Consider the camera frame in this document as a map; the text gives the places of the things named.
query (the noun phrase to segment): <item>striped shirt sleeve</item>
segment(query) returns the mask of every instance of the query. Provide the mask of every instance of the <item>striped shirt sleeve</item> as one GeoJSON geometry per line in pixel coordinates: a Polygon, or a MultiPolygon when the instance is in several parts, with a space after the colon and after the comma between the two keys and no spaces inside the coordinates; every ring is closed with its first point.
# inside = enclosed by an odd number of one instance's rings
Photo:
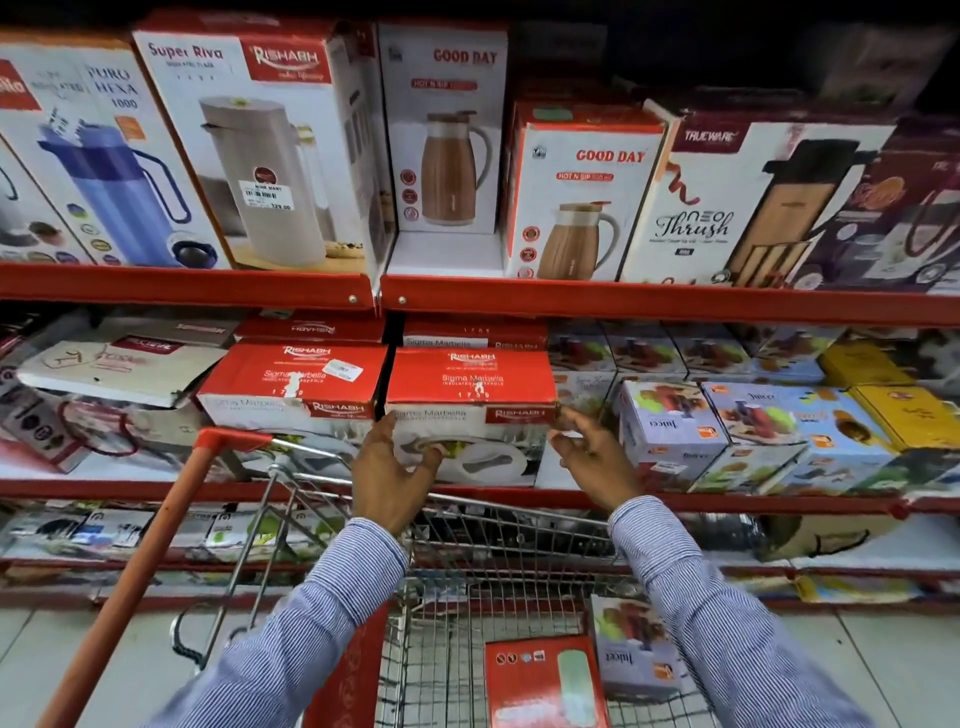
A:
{"type": "Polygon", "coordinates": [[[659,499],[628,500],[610,532],[725,728],[874,726],[779,619],[724,582],[659,499]]]}
{"type": "Polygon", "coordinates": [[[228,646],[146,728],[288,728],[405,571],[387,531],[351,519],[263,624],[228,646]]]}

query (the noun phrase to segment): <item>hand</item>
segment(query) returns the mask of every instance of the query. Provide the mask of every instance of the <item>hand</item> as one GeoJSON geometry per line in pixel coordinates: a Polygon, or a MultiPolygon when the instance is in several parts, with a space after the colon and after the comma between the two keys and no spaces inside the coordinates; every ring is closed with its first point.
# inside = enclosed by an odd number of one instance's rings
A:
{"type": "Polygon", "coordinates": [[[560,454],[561,465],[570,471],[590,499],[613,511],[631,498],[643,495],[636,470],[612,432],[570,407],[563,407],[560,416],[557,427],[574,429],[583,438],[570,438],[559,430],[550,430],[550,445],[560,454]]]}
{"type": "Polygon", "coordinates": [[[412,473],[396,461],[394,423],[391,412],[380,420],[353,461],[353,515],[379,523],[398,538],[426,500],[444,461],[444,451],[431,447],[412,473]]]}

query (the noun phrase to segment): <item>red box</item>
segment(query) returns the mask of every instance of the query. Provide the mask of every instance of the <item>red box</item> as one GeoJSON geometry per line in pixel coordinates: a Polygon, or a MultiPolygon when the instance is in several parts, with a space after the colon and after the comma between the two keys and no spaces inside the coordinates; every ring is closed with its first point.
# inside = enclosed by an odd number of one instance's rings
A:
{"type": "Polygon", "coordinates": [[[609,728],[586,635],[487,643],[491,728],[609,728]]]}

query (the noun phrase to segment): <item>shirt cuff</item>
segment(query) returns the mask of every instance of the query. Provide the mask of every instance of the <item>shirt cuff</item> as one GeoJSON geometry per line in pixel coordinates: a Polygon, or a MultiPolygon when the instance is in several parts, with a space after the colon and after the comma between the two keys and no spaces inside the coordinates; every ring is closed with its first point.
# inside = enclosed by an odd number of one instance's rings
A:
{"type": "Polygon", "coordinates": [[[613,511],[608,529],[644,586],[678,561],[703,558],[684,525],[657,497],[628,500],[613,511]]]}
{"type": "Polygon", "coordinates": [[[407,571],[407,555],[382,526],[350,519],[307,576],[336,597],[359,627],[390,598],[407,571]]]}

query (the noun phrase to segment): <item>product box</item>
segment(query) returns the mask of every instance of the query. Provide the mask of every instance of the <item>product box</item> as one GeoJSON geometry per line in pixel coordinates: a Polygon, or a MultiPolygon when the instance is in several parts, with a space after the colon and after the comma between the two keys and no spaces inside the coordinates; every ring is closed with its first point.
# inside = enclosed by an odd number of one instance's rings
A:
{"type": "Polygon", "coordinates": [[[493,233],[506,24],[390,20],[377,30],[399,228],[493,233]]]}
{"type": "Polygon", "coordinates": [[[895,495],[922,489],[960,464],[960,423],[921,387],[864,384],[853,398],[883,431],[897,457],[851,495],[895,495]]]}
{"type": "Polygon", "coordinates": [[[386,411],[396,412],[401,465],[416,465],[439,445],[441,481],[533,485],[557,389],[545,352],[398,349],[386,411]]]}
{"type": "Polygon", "coordinates": [[[507,276],[616,280],[662,122],[627,105],[520,102],[515,116],[507,276]]]}
{"type": "MultiPolygon", "coordinates": [[[[96,329],[68,337],[16,370],[57,412],[63,427],[94,452],[168,471],[183,467],[210,424],[195,395],[226,352],[209,346],[96,329]]],[[[229,453],[208,480],[242,475],[229,453]]]]}
{"type": "Polygon", "coordinates": [[[855,384],[914,384],[914,378],[898,367],[887,353],[871,341],[841,341],[817,360],[824,383],[846,389],[855,384]]]}
{"type": "Polygon", "coordinates": [[[613,414],[619,414],[620,385],[627,379],[683,381],[686,366],[666,330],[654,321],[601,321],[613,353],[616,378],[607,394],[613,414]]]}
{"type": "Polygon", "coordinates": [[[349,477],[347,466],[373,427],[386,358],[384,346],[241,341],[197,396],[216,425],[270,432],[342,460],[268,446],[240,453],[248,471],[264,474],[289,459],[297,472],[349,477]]]}
{"type": "Polygon", "coordinates": [[[730,444],[691,490],[755,492],[807,448],[797,417],[789,410],[789,401],[781,398],[780,389],[770,384],[704,384],[730,444]]]}
{"type": "Polygon", "coordinates": [[[960,264],[960,119],[902,120],[792,277],[806,290],[924,293],[960,264]]]}
{"type": "Polygon", "coordinates": [[[807,449],[758,490],[761,495],[836,496],[877,473],[897,450],[850,394],[827,387],[779,387],[807,449]]]}
{"type": "Polygon", "coordinates": [[[698,384],[625,381],[620,441],[644,487],[685,492],[726,449],[724,426],[698,384]]]}
{"type": "Polygon", "coordinates": [[[896,117],[793,93],[697,89],[644,103],[668,127],[620,280],[783,286],[896,117]]]}
{"type": "Polygon", "coordinates": [[[509,316],[408,314],[403,323],[403,346],[542,352],[547,346],[547,324],[543,319],[509,316]]]}
{"type": "Polygon", "coordinates": [[[788,324],[730,324],[730,328],[754,359],[778,363],[816,359],[846,330],[788,324]]]}
{"type": "Polygon", "coordinates": [[[236,261],[375,285],[390,241],[348,26],[168,10],[133,35],[236,261]]]}
{"type": "Polygon", "coordinates": [[[956,38],[946,25],[817,23],[794,55],[821,98],[909,109],[956,38]]]}
{"type": "Polygon", "coordinates": [[[589,626],[609,700],[642,703],[680,692],[684,663],[648,601],[590,595],[589,626]]]}
{"type": "Polygon", "coordinates": [[[596,319],[550,322],[547,351],[560,404],[599,416],[616,378],[613,352],[596,319]]]}
{"type": "Polygon", "coordinates": [[[0,259],[92,265],[93,259],[2,138],[0,170],[0,259]]]}
{"type": "Polygon", "coordinates": [[[723,324],[666,324],[666,331],[680,350],[688,380],[753,380],[750,356],[723,324]]]}
{"type": "Polygon", "coordinates": [[[0,134],[97,263],[230,267],[125,36],[7,30],[0,71],[0,134]]]}
{"type": "Polygon", "coordinates": [[[486,643],[491,728],[610,728],[587,635],[486,643]]]}
{"type": "Polygon", "coordinates": [[[330,344],[379,344],[386,319],[311,308],[254,311],[233,333],[237,341],[325,341],[330,344]]]}

